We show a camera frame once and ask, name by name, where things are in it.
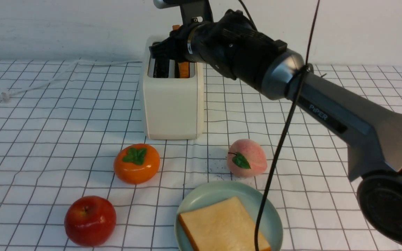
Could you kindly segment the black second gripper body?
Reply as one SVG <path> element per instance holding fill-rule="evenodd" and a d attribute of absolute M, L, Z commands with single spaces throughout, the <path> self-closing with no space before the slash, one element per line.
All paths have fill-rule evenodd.
<path fill-rule="evenodd" d="M 154 59 L 170 59 L 175 62 L 199 62 L 205 60 L 200 55 L 197 33 L 206 24 L 213 22 L 213 14 L 208 0 L 155 0 L 158 9 L 177 7 L 180 10 L 182 26 L 169 33 L 169 37 L 150 46 L 150 56 Z"/>

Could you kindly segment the grey PiPER robot arm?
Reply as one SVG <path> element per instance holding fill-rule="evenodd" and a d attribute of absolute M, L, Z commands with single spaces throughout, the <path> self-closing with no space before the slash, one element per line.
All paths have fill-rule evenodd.
<path fill-rule="evenodd" d="M 198 62 L 223 77 L 240 79 L 270 100 L 292 101 L 270 167 L 256 230 L 281 146 L 296 107 L 348 145 L 348 179 L 362 178 L 356 195 L 365 219 L 402 245 L 402 114 L 388 110 L 314 74 L 308 59 L 260 33 L 250 14 L 229 9 L 214 22 L 207 0 L 155 0 L 156 8 L 178 6 L 182 27 L 150 46 L 154 59 Z"/>

